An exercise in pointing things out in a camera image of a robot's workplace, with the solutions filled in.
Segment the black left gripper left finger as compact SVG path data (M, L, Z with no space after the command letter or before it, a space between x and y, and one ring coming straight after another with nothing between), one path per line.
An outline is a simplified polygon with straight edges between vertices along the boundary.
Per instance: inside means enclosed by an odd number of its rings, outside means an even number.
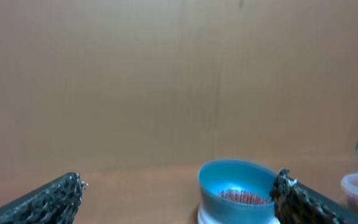
M72 224L88 184L68 172L0 207L0 224Z

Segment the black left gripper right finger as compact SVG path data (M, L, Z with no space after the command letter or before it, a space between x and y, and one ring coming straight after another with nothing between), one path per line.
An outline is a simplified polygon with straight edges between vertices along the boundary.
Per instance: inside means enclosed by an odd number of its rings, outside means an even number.
M282 169L276 176L270 197L280 223L345 224L358 223L358 213L328 200L289 176Z

